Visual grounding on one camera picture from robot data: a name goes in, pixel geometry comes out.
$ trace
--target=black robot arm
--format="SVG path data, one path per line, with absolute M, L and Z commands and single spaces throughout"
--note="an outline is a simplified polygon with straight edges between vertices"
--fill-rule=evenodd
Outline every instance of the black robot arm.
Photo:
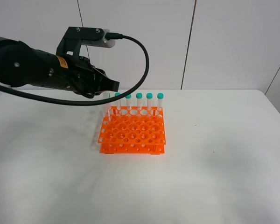
M 102 69 L 95 68 L 88 58 L 79 55 L 81 45 L 111 48 L 115 39 L 128 39 L 137 43 L 146 58 L 146 69 L 141 80 L 119 96 L 97 101 L 68 101 L 36 96 L 1 85 L 0 91 L 42 102 L 78 106 L 101 105 L 123 98 L 144 82 L 149 68 L 148 53 L 139 41 L 100 28 L 69 27 L 57 47 L 56 55 L 0 37 L 0 82 L 10 87 L 30 84 L 67 90 L 87 98 L 93 98 L 103 91 L 117 91 L 119 82 L 109 79 Z

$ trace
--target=table surface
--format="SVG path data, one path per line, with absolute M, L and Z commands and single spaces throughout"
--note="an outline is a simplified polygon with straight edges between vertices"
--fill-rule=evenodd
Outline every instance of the table surface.
M 150 92 L 165 96 L 163 155 L 100 154 L 101 106 L 0 96 L 0 224 L 280 224 L 280 114 L 264 94 Z

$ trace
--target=test tube rack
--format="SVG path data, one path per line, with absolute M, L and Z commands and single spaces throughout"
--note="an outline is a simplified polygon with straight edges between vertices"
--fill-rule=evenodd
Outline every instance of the test tube rack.
M 122 106 L 120 112 L 112 106 L 108 116 L 104 116 L 98 142 L 104 154 L 163 154 L 166 144 L 163 109 L 156 106 L 141 111 L 136 106 L 127 110 Z

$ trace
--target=black cable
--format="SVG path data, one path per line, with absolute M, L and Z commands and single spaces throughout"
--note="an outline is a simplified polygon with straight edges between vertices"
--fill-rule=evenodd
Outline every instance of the black cable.
M 129 36 L 125 36 L 125 35 L 117 34 L 117 33 L 107 33 L 105 35 L 105 38 L 108 39 L 108 40 L 110 40 L 110 39 L 128 39 L 128 40 L 133 41 L 134 43 L 138 44 L 144 52 L 145 63 L 146 63 L 144 74 L 143 74 L 142 78 L 140 79 L 140 81 L 134 87 L 129 89 L 128 91 L 126 91 L 126 92 L 124 92 L 124 93 L 122 93 L 118 96 L 115 96 L 115 97 L 111 97 L 111 98 L 108 98 L 108 99 L 95 100 L 95 101 L 72 101 L 72 100 L 62 100 L 62 99 L 42 97 L 42 96 L 30 94 L 30 93 L 25 93 L 25 92 L 9 89 L 9 88 L 4 87 L 2 85 L 0 85 L 0 91 L 11 94 L 11 95 L 14 95 L 14 96 L 23 97 L 23 98 L 26 98 L 26 99 L 33 99 L 33 100 L 46 102 L 46 103 L 51 103 L 51 104 L 68 105 L 68 106 L 102 105 L 102 104 L 111 103 L 111 102 L 114 102 L 116 100 L 122 99 L 123 97 L 126 97 L 127 95 L 129 95 L 129 94 L 133 93 L 135 90 L 137 90 L 147 77 L 148 70 L 149 70 L 148 52 L 147 52 L 147 50 L 145 49 L 145 47 L 143 46 L 142 43 L 140 43 L 138 40 L 136 40 L 132 37 L 129 37 Z

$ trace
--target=cable connector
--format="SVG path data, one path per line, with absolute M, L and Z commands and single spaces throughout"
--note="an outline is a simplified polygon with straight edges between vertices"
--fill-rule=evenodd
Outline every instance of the cable connector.
M 106 33 L 105 38 L 107 40 L 118 40 L 118 39 L 123 39 L 123 35 L 119 33 Z

